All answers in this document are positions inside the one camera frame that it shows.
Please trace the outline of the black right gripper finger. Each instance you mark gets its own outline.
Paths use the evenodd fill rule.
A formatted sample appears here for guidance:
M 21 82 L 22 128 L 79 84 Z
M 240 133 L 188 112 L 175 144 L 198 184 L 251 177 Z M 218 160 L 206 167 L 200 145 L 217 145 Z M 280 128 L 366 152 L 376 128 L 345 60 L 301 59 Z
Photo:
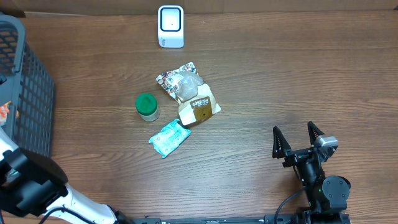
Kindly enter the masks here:
M 274 137 L 274 143 L 273 143 L 272 157 L 280 159 L 288 156 L 292 148 L 288 144 L 281 130 L 277 126 L 273 127 L 273 137 Z
M 310 137 L 310 144 L 312 146 L 320 146 L 322 135 L 324 135 L 324 132 L 318 129 L 317 126 L 312 121 L 309 121 L 307 123 L 307 128 Z

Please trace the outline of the beige brown snack pouch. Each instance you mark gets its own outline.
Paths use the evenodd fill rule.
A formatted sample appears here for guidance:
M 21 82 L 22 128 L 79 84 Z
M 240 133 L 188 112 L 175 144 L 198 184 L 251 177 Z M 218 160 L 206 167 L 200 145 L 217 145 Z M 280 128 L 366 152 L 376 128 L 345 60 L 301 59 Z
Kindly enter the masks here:
M 221 111 L 210 86 L 192 62 L 161 73 L 155 80 L 178 103 L 178 115 L 184 126 L 200 123 Z

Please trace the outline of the teal snack packet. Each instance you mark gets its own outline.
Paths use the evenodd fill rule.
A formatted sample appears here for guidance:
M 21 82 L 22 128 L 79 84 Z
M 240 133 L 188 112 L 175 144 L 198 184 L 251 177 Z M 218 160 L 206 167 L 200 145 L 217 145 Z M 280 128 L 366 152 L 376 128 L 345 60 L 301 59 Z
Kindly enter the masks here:
M 174 119 L 164 126 L 157 134 L 152 136 L 149 139 L 149 144 L 152 144 L 154 149 L 165 159 L 176 150 L 190 134 L 191 131 L 184 128 L 180 124 L 179 119 Z

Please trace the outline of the green lid jar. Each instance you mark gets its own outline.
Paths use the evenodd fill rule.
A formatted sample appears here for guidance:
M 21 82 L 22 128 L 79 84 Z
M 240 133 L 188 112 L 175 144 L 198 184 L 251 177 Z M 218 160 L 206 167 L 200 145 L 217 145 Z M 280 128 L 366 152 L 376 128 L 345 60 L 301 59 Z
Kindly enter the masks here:
M 154 95 L 141 94 L 136 98 L 136 110 L 144 121 L 155 121 L 160 115 L 160 108 Z

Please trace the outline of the orange snack pack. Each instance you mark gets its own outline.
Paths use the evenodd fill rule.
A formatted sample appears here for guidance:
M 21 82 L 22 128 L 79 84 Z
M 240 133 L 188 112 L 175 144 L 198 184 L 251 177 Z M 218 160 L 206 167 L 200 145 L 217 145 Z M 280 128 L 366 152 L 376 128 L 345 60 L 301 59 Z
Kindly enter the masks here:
M 10 106 L 12 105 L 11 101 L 8 101 L 4 105 L 1 106 L 0 109 L 0 127 L 4 126 L 7 122 L 7 116 L 10 113 Z

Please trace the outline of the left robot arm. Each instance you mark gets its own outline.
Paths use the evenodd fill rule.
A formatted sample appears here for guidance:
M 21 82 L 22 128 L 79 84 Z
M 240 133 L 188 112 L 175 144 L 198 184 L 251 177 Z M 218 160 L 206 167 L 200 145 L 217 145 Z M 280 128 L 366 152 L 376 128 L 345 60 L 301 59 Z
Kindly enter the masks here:
M 122 212 L 92 201 L 68 183 L 52 159 L 17 146 L 1 130 L 1 210 L 69 223 L 132 223 Z

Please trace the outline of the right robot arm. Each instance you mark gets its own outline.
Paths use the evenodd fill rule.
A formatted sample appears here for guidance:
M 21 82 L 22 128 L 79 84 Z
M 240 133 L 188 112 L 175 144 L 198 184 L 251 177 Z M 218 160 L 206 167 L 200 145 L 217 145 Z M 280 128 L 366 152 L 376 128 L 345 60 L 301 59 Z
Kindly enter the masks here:
M 283 159 L 282 165 L 292 167 L 296 177 L 302 184 L 302 189 L 286 198 L 277 208 L 274 223 L 281 223 L 279 215 L 283 206 L 305 193 L 308 206 L 301 207 L 293 215 L 287 216 L 284 223 L 350 223 L 348 215 L 343 214 L 347 209 L 351 183 L 348 179 L 331 175 L 326 176 L 322 163 L 326 162 L 338 148 L 338 140 L 334 135 L 322 132 L 313 122 L 307 123 L 310 147 L 293 150 L 282 131 L 273 127 L 272 157 Z

